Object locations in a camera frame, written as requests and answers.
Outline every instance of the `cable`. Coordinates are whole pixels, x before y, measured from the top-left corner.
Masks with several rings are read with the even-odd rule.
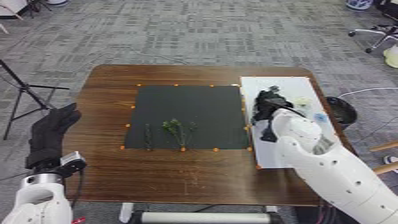
[[[22,175],[25,175],[25,174],[29,174],[29,173],[30,173],[30,172],[20,173],[20,174],[16,174],[16,175],[13,175],[13,176],[2,178],[0,181],[6,181],[6,180],[9,180],[9,179],[20,177]]]
[[[398,87],[379,87],[379,88],[363,89],[363,90],[357,90],[357,91],[354,91],[354,92],[343,93],[343,94],[338,96],[338,98],[341,98],[343,96],[352,95],[352,94],[356,94],[356,93],[366,92],[366,91],[373,91],[373,90],[388,90],[388,89],[398,89]]]
[[[208,210],[210,208],[213,208],[217,205],[208,205],[205,208],[197,209],[194,212],[201,212],[205,210]]]
[[[78,189],[77,189],[75,198],[73,198],[73,202],[71,202],[71,209],[75,209],[77,202],[78,202],[78,198],[80,198],[80,195],[82,195],[82,188],[84,188],[84,169],[78,172],[78,177],[80,177],[80,180],[78,180]]]
[[[375,132],[389,125],[389,123],[393,122],[393,120],[396,119],[398,117],[395,117],[391,120],[389,120],[389,122],[372,131],[372,133],[359,139],[359,141],[356,141],[354,143],[352,143],[352,145],[356,145],[373,134],[375,134]]]

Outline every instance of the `black tripod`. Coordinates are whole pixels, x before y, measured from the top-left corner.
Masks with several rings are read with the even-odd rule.
[[[13,125],[13,122],[23,118],[29,114],[32,114],[36,111],[41,111],[41,110],[48,110],[48,109],[54,109],[54,105],[50,104],[50,100],[52,100],[52,97],[54,97],[54,92],[57,89],[70,89],[70,88],[64,88],[64,87],[55,87],[55,86],[41,86],[41,85],[29,85],[22,79],[18,78],[16,76],[16,73],[13,72],[7,64],[4,63],[4,60],[0,60],[0,66],[4,67],[20,87],[16,86],[18,90],[20,90],[20,93],[18,93],[18,97],[16,97],[16,103],[14,103],[14,108],[13,108],[13,112],[11,112],[11,117],[9,117],[9,124],[7,124],[7,128],[6,128],[6,133],[4,133],[4,140],[7,140],[7,137],[9,137],[9,130],[11,130],[11,125]],[[50,95],[46,97],[46,99],[41,98],[41,96],[36,94],[32,88],[41,88],[41,89],[52,89],[52,92],[50,92]],[[16,109],[18,109],[18,105],[20,105],[20,100],[22,100],[22,94],[27,93],[29,96],[32,97],[36,103],[39,104],[39,108],[34,109],[32,111],[29,111],[25,114],[22,114],[20,116],[16,116]]]

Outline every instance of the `white stand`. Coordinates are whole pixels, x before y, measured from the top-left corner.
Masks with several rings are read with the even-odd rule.
[[[133,214],[133,203],[123,203],[119,220],[128,223]],[[276,224],[277,219],[269,213],[194,213],[194,212],[144,212],[142,223],[215,223],[215,224]]]
[[[119,220],[123,223],[128,223],[128,220],[132,218],[132,212],[133,212],[133,203],[123,203],[121,204],[121,214],[119,214]]]

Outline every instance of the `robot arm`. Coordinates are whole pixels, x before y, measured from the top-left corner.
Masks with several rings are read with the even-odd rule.
[[[398,223],[398,197],[318,124],[290,110],[272,114],[277,150],[320,197],[363,224]]]
[[[32,175],[22,180],[14,208],[2,224],[71,224],[71,205],[64,196],[64,178],[86,168],[86,160],[73,152],[62,155],[62,138],[80,119],[77,104],[54,109],[32,126],[27,168]]]

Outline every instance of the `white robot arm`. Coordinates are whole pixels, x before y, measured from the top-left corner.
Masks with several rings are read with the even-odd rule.
[[[277,150],[320,197],[363,224],[398,223],[398,197],[318,124],[286,109],[272,114]]]
[[[22,181],[14,208],[2,224],[71,224],[71,219],[71,205],[64,197],[62,177],[57,174],[29,176]]]
[[[61,158],[61,166],[22,180],[14,208],[2,224],[71,224],[71,205],[64,196],[64,178],[86,168],[78,152]]]

